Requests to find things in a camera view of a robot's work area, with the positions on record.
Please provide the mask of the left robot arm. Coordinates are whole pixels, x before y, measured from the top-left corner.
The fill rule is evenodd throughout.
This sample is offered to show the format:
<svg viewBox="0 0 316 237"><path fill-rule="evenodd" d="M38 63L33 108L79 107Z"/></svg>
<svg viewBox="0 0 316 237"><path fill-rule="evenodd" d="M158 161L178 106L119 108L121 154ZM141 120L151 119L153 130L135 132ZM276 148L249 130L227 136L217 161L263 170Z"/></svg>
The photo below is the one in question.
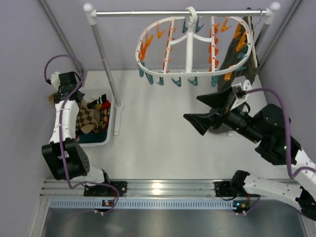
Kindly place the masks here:
<svg viewBox="0 0 316 237"><path fill-rule="evenodd" d="M53 97L55 123L53 133L41 153L55 180L80 184L108 183L103 169L90 166L89 158L76 139L76 121L84 94L79 90L82 80L77 73L54 73L51 77L59 82Z"/></svg>

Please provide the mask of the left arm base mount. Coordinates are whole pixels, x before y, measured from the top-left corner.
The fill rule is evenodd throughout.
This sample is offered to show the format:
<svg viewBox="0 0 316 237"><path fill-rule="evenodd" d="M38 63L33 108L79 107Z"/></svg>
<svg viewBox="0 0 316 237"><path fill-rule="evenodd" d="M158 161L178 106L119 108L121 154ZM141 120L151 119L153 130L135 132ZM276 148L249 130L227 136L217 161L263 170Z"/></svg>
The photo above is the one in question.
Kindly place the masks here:
<svg viewBox="0 0 316 237"><path fill-rule="evenodd" d="M119 197L124 196L127 192L126 181L111 181L110 185L117 189ZM117 197L113 188L101 185L85 185L83 195L85 197Z"/></svg>

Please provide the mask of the white clip hanger frame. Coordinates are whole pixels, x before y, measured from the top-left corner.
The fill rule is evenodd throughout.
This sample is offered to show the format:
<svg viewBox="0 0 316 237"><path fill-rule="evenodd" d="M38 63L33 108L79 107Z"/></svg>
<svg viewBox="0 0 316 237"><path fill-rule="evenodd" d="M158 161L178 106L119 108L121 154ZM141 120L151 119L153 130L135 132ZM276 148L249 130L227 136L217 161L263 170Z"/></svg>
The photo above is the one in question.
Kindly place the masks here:
<svg viewBox="0 0 316 237"><path fill-rule="evenodd" d="M154 77L158 77L159 85L164 84L164 77L178 77L178 80L172 80L172 82L180 87L182 85L182 77L188 77L189 83L196 86L198 84L199 77L211 76L213 80L219 79L220 76L224 77L225 81L233 79L233 74L243 72L246 67L246 61L252 56L251 52L251 38L250 29L247 20L244 20L237 16L228 15L227 20L233 19L238 22L237 28L234 33L233 41L236 46L233 47L233 51L230 54L233 57L233 61L227 66L223 65L219 67L219 61L217 59L217 34L218 32L225 32L229 29L225 23L215 23L215 17L212 16L210 35L209 37L202 37L198 35L202 26L199 25L199 16L193 7L188 7L187 10L190 13L189 17L184 16L172 16L163 18L149 25L140 35L139 42L135 50L135 58L139 70L140 77L146 77L150 84L154 83ZM160 39L164 31L159 29L161 24L168 23L167 43L163 58L162 70L154 72L147 68L145 65L146 52L153 42L154 38ZM208 43L208 63L210 65L208 71L195 72L193 71L193 58L194 58L194 41L200 41ZM168 63L171 61L170 54L175 45L186 42L186 64L184 71L178 73L172 73L168 69Z"/></svg>

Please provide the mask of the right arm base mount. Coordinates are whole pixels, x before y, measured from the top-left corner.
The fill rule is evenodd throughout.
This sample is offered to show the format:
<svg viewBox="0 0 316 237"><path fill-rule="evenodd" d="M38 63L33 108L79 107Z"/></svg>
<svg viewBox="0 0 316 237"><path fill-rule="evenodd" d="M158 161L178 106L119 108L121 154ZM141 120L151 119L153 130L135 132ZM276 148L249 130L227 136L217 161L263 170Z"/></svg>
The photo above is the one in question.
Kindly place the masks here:
<svg viewBox="0 0 316 237"><path fill-rule="evenodd" d="M230 181L217 181L214 182L214 189L216 197L218 198L233 198L236 194L231 189Z"/></svg>

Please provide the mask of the brown argyle sock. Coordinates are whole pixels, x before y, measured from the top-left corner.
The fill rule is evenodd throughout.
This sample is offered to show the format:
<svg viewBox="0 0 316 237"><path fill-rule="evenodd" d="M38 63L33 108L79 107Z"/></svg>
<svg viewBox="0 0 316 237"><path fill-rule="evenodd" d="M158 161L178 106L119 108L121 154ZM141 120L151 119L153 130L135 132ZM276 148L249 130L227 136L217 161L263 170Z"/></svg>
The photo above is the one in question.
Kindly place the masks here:
<svg viewBox="0 0 316 237"><path fill-rule="evenodd" d="M52 107L55 107L54 99L55 99L56 95L57 95L57 92L54 92L54 93L47 96L47 99Z"/></svg>
<svg viewBox="0 0 316 237"><path fill-rule="evenodd" d="M108 129L109 126L109 118L110 118L111 109L101 109L100 110L100 120L99 120L99 133L105 132Z"/></svg>
<svg viewBox="0 0 316 237"><path fill-rule="evenodd" d="M98 129L100 121L100 112L95 106L88 107L88 104L83 100L79 107L76 120L76 132L88 134L93 130Z"/></svg>

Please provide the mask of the black striped sock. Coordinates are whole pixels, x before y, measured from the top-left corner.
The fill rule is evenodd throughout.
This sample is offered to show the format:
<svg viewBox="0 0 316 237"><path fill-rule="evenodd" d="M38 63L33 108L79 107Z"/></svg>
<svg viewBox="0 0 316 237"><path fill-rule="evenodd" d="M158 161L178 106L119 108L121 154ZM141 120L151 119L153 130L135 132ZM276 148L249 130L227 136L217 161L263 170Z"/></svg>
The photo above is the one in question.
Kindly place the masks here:
<svg viewBox="0 0 316 237"><path fill-rule="evenodd" d="M102 105L106 101L107 101L107 95L103 94L103 95L99 96L97 99L90 102L90 105Z"/></svg>

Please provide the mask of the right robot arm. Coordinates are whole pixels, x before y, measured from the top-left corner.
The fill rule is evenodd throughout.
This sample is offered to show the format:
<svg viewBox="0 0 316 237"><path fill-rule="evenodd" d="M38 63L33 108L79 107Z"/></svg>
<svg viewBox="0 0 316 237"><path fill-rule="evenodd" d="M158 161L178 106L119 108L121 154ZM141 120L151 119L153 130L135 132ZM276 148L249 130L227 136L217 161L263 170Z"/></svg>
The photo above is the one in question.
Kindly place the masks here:
<svg viewBox="0 0 316 237"><path fill-rule="evenodd" d="M311 220L316 219L316 165L302 146L290 134L290 118L279 95L279 105L268 104L255 116L234 108L232 103L243 104L250 93L249 87L230 87L221 92L200 95L199 101L211 107L206 114L184 114L183 117L204 135L210 128L225 125L249 141L258 144L255 151L270 164L286 169L296 184L271 181L247 171L238 170L230 180L233 197L264 196L286 203Z"/></svg>

